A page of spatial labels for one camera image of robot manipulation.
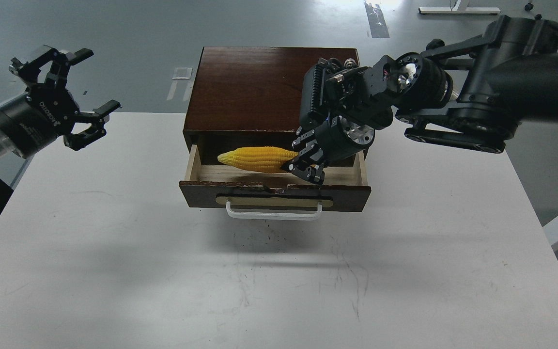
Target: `open drawer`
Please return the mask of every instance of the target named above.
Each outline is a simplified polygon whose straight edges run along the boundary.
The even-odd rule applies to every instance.
[[[221,165],[217,155],[242,146],[289,149],[296,139],[303,77],[319,58],[357,60],[354,48],[204,47],[184,121],[190,151],[180,188],[190,207],[361,212],[370,195],[364,155],[325,168],[319,187],[290,173]]]
[[[232,166],[204,164],[192,145],[180,189],[190,207],[223,207],[228,200],[242,208],[316,209],[361,212],[372,189],[367,185],[365,159],[359,153],[352,166],[325,168],[322,187],[290,173],[257,173]]]

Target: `drawer handle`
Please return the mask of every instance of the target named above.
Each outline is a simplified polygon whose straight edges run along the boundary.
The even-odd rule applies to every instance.
[[[232,218],[239,219],[280,219],[283,221],[314,221],[322,215],[322,203],[317,203],[317,211],[313,213],[294,213],[284,212],[281,210],[264,210],[261,212],[252,212],[246,210],[232,210],[231,200],[225,203],[225,209]]]

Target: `floor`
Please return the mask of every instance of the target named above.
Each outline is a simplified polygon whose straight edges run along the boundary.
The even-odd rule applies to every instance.
[[[490,15],[418,14],[419,6],[447,6],[446,0],[368,2],[380,4],[378,25],[370,26],[362,0],[0,2],[0,102],[24,89],[7,71],[9,59],[22,58],[42,44],[95,52],[71,69],[68,82],[84,110],[117,99],[122,111],[186,112],[192,85],[174,83],[172,77],[176,68],[186,67],[192,68],[194,79],[204,46],[355,47],[361,63],[372,65],[385,54],[421,51],[434,37],[447,43],[465,40],[496,20]],[[499,6],[512,17],[542,14],[558,21],[558,1],[535,0],[530,13],[524,11],[525,3],[471,1],[472,6]],[[453,77],[458,85],[464,76]],[[153,126],[139,120],[138,127],[151,132]],[[178,137],[180,130],[174,134]],[[548,223],[558,215],[558,126],[525,122],[507,153],[536,215]],[[0,164],[0,177],[13,186],[24,165],[9,156]]]

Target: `table surface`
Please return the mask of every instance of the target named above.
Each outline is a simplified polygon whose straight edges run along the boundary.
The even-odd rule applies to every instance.
[[[395,122],[362,213],[189,208],[183,114],[34,158],[0,218],[4,348],[555,348],[558,263],[507,155]]]

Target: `corn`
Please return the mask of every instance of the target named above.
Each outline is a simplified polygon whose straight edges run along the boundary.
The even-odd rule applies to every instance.
[[[220,163],[241,170],[281,173],[285,172],[281,169],[281,165],[297,155],[297,152],[277,148],[276,146],[246,146],[223,153],[217,159]]]

